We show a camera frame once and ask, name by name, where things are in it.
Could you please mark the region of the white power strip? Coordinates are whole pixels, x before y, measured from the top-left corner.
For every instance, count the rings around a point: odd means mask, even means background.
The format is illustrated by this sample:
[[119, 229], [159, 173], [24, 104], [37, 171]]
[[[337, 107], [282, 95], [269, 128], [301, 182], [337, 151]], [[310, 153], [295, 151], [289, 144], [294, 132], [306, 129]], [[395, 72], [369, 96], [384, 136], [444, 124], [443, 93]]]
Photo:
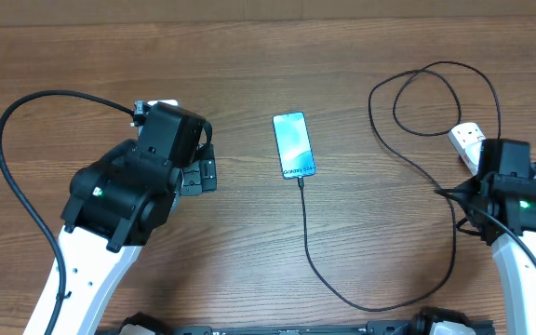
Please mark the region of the white power strip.
[[453, 127], [448, 137], [473, 176], [478, 172], [482, 141], [486, 138], [477, 123], [461, 123]]

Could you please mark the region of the Samsung Galaxy smartphone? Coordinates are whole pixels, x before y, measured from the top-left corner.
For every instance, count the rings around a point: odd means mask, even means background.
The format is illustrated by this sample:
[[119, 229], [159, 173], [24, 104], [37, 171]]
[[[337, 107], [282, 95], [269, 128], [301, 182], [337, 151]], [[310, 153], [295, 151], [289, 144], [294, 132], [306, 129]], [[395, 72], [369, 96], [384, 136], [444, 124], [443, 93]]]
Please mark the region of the Samsung Galaxy smartphone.
[[304, 113], [275, 115], [273, 127], [283, 178], [315, 175], [316, 165]]

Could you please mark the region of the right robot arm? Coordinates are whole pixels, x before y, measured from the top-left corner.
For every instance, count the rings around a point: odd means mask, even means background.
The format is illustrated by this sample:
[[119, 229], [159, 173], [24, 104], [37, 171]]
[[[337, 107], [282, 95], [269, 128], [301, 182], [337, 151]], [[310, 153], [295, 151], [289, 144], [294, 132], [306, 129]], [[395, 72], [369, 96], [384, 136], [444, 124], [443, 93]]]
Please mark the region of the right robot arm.
[[536, 162], [529, 144], [483, 140], [475, 176], [458, 188], [499, 271], [508, 333], [536, 334]]

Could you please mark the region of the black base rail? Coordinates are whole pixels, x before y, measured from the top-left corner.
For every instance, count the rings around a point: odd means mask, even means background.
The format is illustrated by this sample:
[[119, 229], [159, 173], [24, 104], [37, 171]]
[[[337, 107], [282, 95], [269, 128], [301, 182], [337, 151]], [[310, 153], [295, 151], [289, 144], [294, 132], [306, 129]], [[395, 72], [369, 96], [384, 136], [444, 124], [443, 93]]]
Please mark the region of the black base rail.
[[212, 328], [190, 326], [171, 328], [143, 313], [126, 318], [117, 328], [100, 329], [97, 335], [405, 335], [475, 334], [494, 335], [490, 320], [472, 321], [465, 314], [435, 307], [423, 307], [410, 320], [371, 320], [364, 325], [286, 326], [250, 328]]

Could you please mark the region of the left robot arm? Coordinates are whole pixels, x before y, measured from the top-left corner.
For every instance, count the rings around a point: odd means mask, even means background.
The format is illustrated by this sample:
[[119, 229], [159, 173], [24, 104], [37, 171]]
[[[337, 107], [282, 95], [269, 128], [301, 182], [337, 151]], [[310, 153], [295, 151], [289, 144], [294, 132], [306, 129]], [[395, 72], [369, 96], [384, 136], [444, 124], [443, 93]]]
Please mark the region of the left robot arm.
[[212, 126], [174, 100], [137, 100], [135, 140], [78, 170], [61, 213], [65, 266], [51, 268], [26, 326], [43, 334], [62, 298], [56, 334], [93, 334], [116, 287], [180, 197], [217, 188]]

